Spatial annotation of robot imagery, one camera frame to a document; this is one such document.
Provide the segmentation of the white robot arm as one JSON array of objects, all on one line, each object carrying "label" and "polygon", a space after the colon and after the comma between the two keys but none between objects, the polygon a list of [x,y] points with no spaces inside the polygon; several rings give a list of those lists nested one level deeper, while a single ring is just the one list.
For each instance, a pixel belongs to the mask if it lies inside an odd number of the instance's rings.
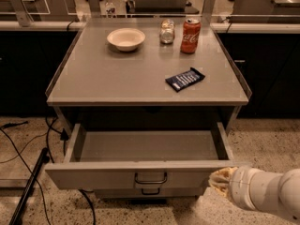
[{"label": "white robot arm", "polygon": [[300,224],[300,170],[266,172],[250,166],[212,172],[209,185],[235,206]]}]

